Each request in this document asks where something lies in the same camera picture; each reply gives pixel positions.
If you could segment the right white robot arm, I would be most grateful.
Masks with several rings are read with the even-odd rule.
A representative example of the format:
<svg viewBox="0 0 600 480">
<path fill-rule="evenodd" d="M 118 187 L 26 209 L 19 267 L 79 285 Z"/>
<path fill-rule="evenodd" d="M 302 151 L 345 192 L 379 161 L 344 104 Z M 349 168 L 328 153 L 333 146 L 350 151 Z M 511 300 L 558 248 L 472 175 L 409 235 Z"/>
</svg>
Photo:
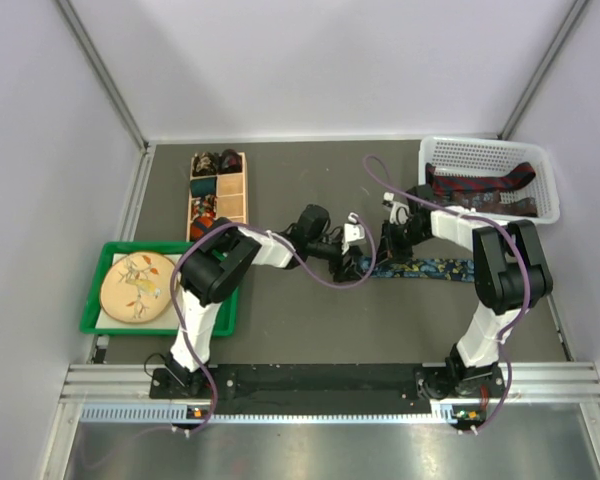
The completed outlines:
<svg viewBox="0 0 600 480">
<path fill-rule="evenodd" d="M 543 248 L 530 220 L 497 221 L 461 205 L 433 201 L 432 189 L 421 185 L 404 194 L 383 195 L 389 212 L 383 225 L 383 255 L 395 259 L 414 246 L 437 238 L 473 254 L 478 306 L 466 333 L 445 358 L 442 373 L 419 380 L 424 395 L 444 399 L 467 396 L 488 385 L 499 373 L 503 347 L 527 311 L 549 294 L 553 279 Z"/>
</svg>

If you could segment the blue floral tie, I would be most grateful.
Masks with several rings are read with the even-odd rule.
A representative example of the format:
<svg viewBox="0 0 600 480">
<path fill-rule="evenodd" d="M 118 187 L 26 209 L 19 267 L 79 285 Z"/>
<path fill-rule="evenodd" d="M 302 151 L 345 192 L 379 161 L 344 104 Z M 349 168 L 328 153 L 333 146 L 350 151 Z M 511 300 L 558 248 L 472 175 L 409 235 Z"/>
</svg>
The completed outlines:
<svg viewBox="0 0 600 480">
<path fill-rule="evenodd" d="M 371 268 L 371 257 L 361 257 L 353 267 L 359 277 L 368 271 L 371 278 L 432 279 L 473 283 L 474 262 L 469 259 L 408 258 L 403 261 L 377 261 Z"/>
</svg>

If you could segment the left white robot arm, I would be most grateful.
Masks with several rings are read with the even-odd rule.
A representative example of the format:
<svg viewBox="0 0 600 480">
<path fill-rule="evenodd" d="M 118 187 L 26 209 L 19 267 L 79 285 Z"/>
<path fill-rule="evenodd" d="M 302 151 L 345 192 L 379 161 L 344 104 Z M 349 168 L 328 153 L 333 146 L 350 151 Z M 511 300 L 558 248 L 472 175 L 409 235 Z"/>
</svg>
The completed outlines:
<svg viewBox="0 0 600 480">
<path fill-rule="evenodd" d="M 172 301 L 179 326 L 164 361 L 166 378 L 156 382 L 185 397 L 200 394 L 205 385 L 215 386 L 207 364 L 216 317 L 251 267 L 306 268 L 306 260 L 313 257 L 328 262 L 337 274 L 355 263 L 357 245 L 372 239 L 357 214 L 330 230 L 328 211 L 312 204 L 282 231 L 224 217 L 195 225 L 201 235 L 180 257 L 169 282 L 171 291 L 181 290 L 182 299 Z"/>
</svg>

